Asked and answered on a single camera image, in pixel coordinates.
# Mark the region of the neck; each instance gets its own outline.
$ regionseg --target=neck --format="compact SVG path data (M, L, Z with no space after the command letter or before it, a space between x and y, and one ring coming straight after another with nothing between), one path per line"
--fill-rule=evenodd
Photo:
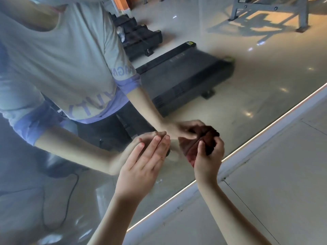
M30 0L1 0L0 6L1 12L33 30L52 30L59 20L59 13Z

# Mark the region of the rolled-up sleeve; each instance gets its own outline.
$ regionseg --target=rolled-up sleeve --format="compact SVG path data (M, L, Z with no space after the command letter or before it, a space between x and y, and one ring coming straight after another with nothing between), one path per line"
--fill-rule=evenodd
M103 10L104 57L117 86L124 94L141 86L141 76L127 57L117 35L116 27L108 13Z
M8 64L8 56L1 53L3 65ZM0 112L8 119L15 132L34 145L36 140L50 127L63 125L59 115L43 95L22 76L10 70L10 66L0 71Z

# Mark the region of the weight bench frame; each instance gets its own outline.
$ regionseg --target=weight bench frame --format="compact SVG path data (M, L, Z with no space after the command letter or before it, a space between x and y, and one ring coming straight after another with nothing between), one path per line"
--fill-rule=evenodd
M308 28L309 5L308 0L292 0L288 4L263 4L256 3L258 0L251 0L250 2L240 3L240 0L234 0L231 17L228 21L238 18L237 11L243 9L244 11L271 11L271 12L285 12L293 13L299 16L299 28L296 32L305 32Z

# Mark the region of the red cloth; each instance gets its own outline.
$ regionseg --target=red cloth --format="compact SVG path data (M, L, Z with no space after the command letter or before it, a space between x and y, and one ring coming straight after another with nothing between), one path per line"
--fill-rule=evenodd
M206 125L194 126L189 131L196 133L197 138L190 140L184 137L179 137L178 141L184 156L186 156L189 163L194 167L195 159L198 154L199 142L204 141L206 154L210 155L216 146L214 137L219 136L219 132L217 132L212 126Z

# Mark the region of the black cable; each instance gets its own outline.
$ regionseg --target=black cable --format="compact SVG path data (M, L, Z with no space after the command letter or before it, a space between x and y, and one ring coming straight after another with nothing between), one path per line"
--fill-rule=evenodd
M63 221L60 223L60 225L57 227L57 228L50 228L48 227L46 224L45 224L45 221L44 221L44 204L45 204L45 190L44 190L44 187L42 187L42 211L41 211L41 218L42 218L42 225L44 227L44 229L48 232L53 232L59 228L61 228L63 226L63 224L65 223L66 219L67 219L67 215L68 215L68 209L69 209L69 202L70 202L70 198L76 188L76 185L77 183L79 182L79 179L80 179L80 176L76 173L72 173L74 175L76 175L76 182L69 194L69 197L68 197L68 200L67 200L67 205L66 205L66 212L65 212L65 217L63 219ZM27 191L27 190L33 190L33 189L39 189L38 187L32 187L32 188L26 188L26 189L22 189L22 190L18 190L18 191L1 191L0 190L0 197L3 196L3 195L7 195L7 194L13 194L13 193L18 193L18 192L23 192L23 191Z
M75 184L74 184L74 186L73 186L73 188L72 188L72 190L71 190L71 192L70 192L70 194L69 194L69 197L68 197L68 201L67 201L67 205L66 205L66 213L65 213L65 217L64 217L63 221L60 223L60 225L59 225L58 227L56 227L56 228L53 228L53 229L50 228L49 226L47 226L47 225L45 224L45 220L44 220L45 190L44 190L44 188L43 188L43 202L42 202L41 218L42 218L42 225L43 225L44 229L45 229L46 231L48 231L48 232L53 232L53 231L58 230L59 228L61 228L61 227L63 226L63 224L65 223L66 219L67 219L70 198L71 198L71 196L72 196L72 194L73 194L73 192L74 192L74 190L75 190L75 187L76 187L76 185L77 185L77 183L79 182L79 179L80 179L80 176L79 176L78 174L76 174L76 173L72 173L72 174L76 175L76 182L75 182Z

